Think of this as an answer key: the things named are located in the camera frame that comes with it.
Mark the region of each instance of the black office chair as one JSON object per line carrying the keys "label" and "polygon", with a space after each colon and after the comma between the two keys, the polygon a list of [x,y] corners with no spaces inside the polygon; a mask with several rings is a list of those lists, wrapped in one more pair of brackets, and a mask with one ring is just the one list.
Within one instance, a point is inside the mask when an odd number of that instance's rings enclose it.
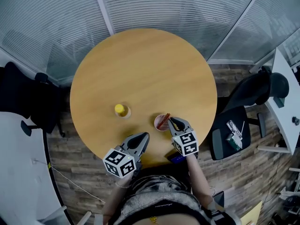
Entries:
{"label": "black office chair", "polygon": [[[257,119],[249,119],[244,106],[261,105],[269,97],[286,97],[288,94],[288,81],[278,73],[271,74],[266,69],[242,80],[228,97],[218,97],[217,113],[213,122],[210,137],[210,151],[213,160],[220,160],[240,152],[251,144],[249,123],[259,126],[261,137],[266,136],[266,127],[261,113]],[[242,148],[235,150],[226,138],[231,132],[227,122],[232,120],[239,131],[242,130]]]}
{"label": "black office chair", "polygon": [[61,130],[60,88],[54,86],[43,73],[37,73],[35,80],[26,77],[14,63],[9,62],[0,69],[0,111],[17,113],[24,118],[31,118],[36,124],[28,126],[24,121],[21,128],[24,133],[31,136],[32,129],[41,128],[51,133],[58,125]]}

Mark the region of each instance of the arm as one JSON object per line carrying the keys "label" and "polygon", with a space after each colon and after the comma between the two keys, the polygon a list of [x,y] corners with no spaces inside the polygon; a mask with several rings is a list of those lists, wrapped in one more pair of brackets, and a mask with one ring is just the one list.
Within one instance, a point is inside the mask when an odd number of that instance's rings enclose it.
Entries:
{"label": "arm", "polygon": [[[125,178],[120,179],[117,183],[121,187],[128,187],[130,184],[130,181],[132,179],[133,172],[126,176]],[[111,195],[109,196],[107,202],[105,203],[103,209],[102,209],[102,214],[103,214],[103,225],[106,225],[108,221],[111,219],[111,217],[114,215],[116,212],[117,207],[123,200],[127,189],[126,188],[121,188],[118,187],[117,185],[114,187]]]}
{"label": "arm", "polygon": [[207,209],[208,205],[213,201],[208,182],[195,155],[191,154],[186,156],[186,160],[189,176],[191,178],[193,194],[198,199],[199,203]]}

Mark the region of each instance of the person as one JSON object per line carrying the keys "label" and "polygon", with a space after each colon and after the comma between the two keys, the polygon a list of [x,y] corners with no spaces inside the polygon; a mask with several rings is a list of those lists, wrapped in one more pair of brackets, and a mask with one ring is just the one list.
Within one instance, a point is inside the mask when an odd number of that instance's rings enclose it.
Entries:
{"label": "person", "polygon": [[132,177],[116,182],[102,210],[104,225],[241,224],[214,202],[194,154],[181,164],[143,169]]}

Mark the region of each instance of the round wooden table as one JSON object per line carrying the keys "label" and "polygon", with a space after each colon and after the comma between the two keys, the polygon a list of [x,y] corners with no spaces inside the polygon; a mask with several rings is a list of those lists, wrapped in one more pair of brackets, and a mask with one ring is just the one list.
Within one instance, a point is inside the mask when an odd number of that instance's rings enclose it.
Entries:
{"label": "round wooden table", "polygon": [[[116,104],[128,105],[129,119],[117,117]],[[203,56],[184,39],[162,30],[133,29],[95,46],[72,83],[70,106],[86,146],[103,158],[129,135],[148,132],[144,167],[167,163],[170,131],[159,132],[155,117],[170,113],[187,120],[199,144],[214,121],[217,89]]]}

